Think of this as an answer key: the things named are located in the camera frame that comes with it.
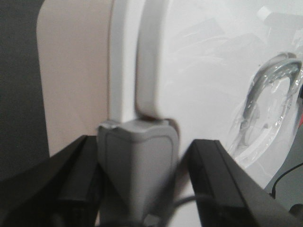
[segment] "clear plastic wrap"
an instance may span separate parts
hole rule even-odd
[[[229,153],[243,168],[254,163],[272,144],[302,86],[302,62],[283,53],[256,74],[234,127],[240,126]]]

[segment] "gray plastic piece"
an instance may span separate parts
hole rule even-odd
[[[168,121],[106,121],[99,128],[98,158],[126,204],[128,218],[142,220],[174,177],[178,135]]]

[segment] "black clamp jaw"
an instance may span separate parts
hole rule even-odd
[[[0,182],[1,227],[94,227],[103,173],[94,136]]]
[[[96,137],[82,136],[38,166],[0,182],[0,226],[94,227],[106,199],[103,183],[108,181],[97,150]],[[197,201],[204,227],[302,226],[235,163],[220,142],[195,140],[188,157],[196,194],[188,201]],[[165,227],[173,213],[159,217],[154,226]],[[115,227],[145,226],[120,223]]]

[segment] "dark gray surface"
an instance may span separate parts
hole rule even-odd
[[[0,180],[49,157],[36,21],[44,0],[0,0]]]
[[[293,146],[274,178],[265,188],[271,192],[276,179],[292,167],[303,163],[303,126],[299,128]],[[276,199],[287,210],[296,203],[303,203],[303,166],[285,175],[276,186]]]

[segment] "beige wall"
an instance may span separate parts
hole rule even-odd
[[[37,38],[50,155],[96,135],[108,115],[112,0],[46,0]]]

